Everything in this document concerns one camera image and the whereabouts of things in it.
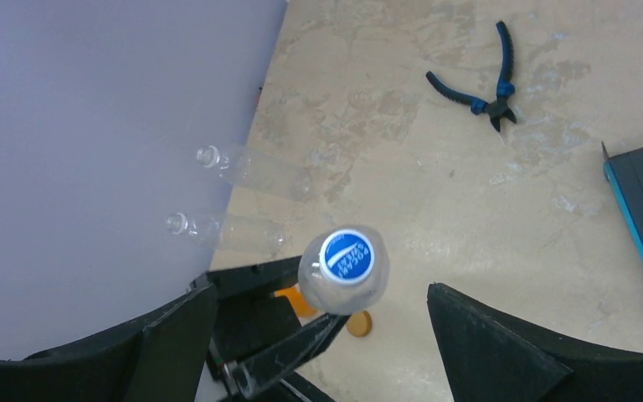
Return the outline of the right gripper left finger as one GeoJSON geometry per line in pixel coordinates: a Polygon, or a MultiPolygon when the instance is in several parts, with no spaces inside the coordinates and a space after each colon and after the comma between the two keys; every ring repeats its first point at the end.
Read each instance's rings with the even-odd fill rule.
{"type": "Polygon", "coordinates": [[[0,401],[193,401],[218,310],[208,285],[24,360],[0,360],[0,401]]]}

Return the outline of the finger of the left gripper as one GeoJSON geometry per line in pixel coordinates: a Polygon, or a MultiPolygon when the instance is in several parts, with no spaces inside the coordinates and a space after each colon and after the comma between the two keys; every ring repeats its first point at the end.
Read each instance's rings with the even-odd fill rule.
{"type": "Polygon", "coordinates": [[[348,315],[325,313],[291,335],[244,358],[229,370],[237,395],[254,399],[326,352],[345,327],[348,315]]]}

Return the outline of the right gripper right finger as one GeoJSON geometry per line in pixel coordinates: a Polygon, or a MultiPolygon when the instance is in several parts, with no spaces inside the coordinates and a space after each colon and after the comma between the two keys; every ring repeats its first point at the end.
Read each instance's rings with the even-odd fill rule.
{"type": "Polygon", "coordinates": [[[427,307],[456,401],[643,401],[643,353],[588,343],[444,283],[427,307]]]}

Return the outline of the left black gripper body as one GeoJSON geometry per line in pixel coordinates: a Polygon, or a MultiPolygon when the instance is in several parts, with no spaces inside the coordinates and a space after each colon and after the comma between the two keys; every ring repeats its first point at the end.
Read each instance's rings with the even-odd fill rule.
{"type": "Polygon", "coordinates": [[[218,294],[219,309],[206,365],[213,380],[225,387],[225,401],[330,400],[328,394],[299,375],[298,369],[254,399],[239,397],[228,377],[229,370],[244,358],[309,323],[300,321],[285,297],[275,296],[275,291],[296,285],[300,260],[299,257],[291,257],[209,271],[192,281],[192,289],[201,290],[211,285],[218,294]]]}

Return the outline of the clear plastic bottle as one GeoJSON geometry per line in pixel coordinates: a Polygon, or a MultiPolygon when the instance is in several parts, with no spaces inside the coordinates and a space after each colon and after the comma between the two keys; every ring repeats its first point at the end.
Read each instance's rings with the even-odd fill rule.
{"type": "Polygon", "coordinates": [[[349,224],[318,235],[306,247],[298,265],[298,286],[311,307],[350,316],[379,302],[389,273],[380,232],[349,224]]]}

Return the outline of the blue white bottle cap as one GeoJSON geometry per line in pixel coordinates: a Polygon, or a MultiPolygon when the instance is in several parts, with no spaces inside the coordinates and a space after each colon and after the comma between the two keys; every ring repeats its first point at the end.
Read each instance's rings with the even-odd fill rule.
{"type": "Polygon", "coordinates": [[[375,246],[359,229],[337,229],[321,243],[319,266],[330,281],[342,286],[355,286],[373,272],[375,246]]]}

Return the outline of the orange juice bottle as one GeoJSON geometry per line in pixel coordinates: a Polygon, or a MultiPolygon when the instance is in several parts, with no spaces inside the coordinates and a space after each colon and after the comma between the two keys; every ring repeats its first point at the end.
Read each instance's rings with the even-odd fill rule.
{"type": "Polygon", "coordinates": [[[275,291],[275,296],[285,297],[299,318],[311,318],[316,315],[316,309],[306,301],[298,285],[275,291]]]}

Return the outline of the clear bottle near left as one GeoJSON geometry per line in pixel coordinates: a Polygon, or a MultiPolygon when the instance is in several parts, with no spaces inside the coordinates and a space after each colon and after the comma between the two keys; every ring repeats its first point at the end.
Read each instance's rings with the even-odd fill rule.
{"type": "Polygon", "coordinates": [[[228,213],[177,212],[167,217],[166,227],[173,235],[214,250],[274,254],[286,242],[279,224],[228,213]]]}

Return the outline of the orange bottle cap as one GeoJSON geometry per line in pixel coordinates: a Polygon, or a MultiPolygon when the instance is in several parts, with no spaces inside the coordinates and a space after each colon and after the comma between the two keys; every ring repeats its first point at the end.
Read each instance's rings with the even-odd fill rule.
{"type": "Polygon", "coordinates": [[[364,338],[373,330],[372,316],[366,310],[355,312],[348,318],[345,327],[352,336],[364,338]]]}

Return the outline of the clear bottle far left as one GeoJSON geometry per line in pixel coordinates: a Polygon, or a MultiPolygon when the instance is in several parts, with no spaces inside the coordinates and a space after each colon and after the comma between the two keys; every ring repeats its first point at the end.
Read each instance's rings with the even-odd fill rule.
{"type": "Polygon", "coordinates": [[[303,201],[311,194],[311,175],[305,168],[245,145],[207,145],[196,151],[195,158],[235,187],[293,201],[303,201]]]}

